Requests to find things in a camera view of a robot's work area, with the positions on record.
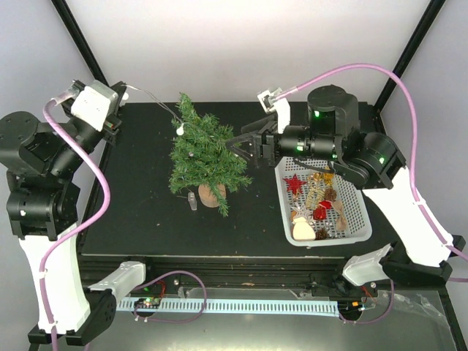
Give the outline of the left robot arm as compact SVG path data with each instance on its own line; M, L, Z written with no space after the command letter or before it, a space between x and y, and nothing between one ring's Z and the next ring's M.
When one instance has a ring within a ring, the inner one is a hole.
M88 347L114 320L118 303L135 288L148 292L157 274L142 262L126 261L104 279L84 287L80 277L77 236L100 218L110 204L110 188L91 160L97 144L115 143L118 111L127 85L75 81L49 101L39 120L26 111L1 119L1 163L7 169L10 195L6 209L34 280L38 323L28 334L32 348ZM100 182L104 200L80 222L75 172L87 164Z

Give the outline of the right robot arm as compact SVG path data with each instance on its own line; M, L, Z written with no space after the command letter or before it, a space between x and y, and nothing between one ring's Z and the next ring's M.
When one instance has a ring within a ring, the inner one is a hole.
M259 101L266 117L244 126L227 149L245 160L276 166L285 156L328 163L332 174L361 190L384 214L399 236L393 244L351 257L332 277L335 291L348 295L368 282L390 279L413 287L443 286L451 280L451 255L464 239L453 237L412 189L410 169L396 143L380 132L363 132L357 98L328 85L307 97L304 126L290 124L290 106L265 91Z

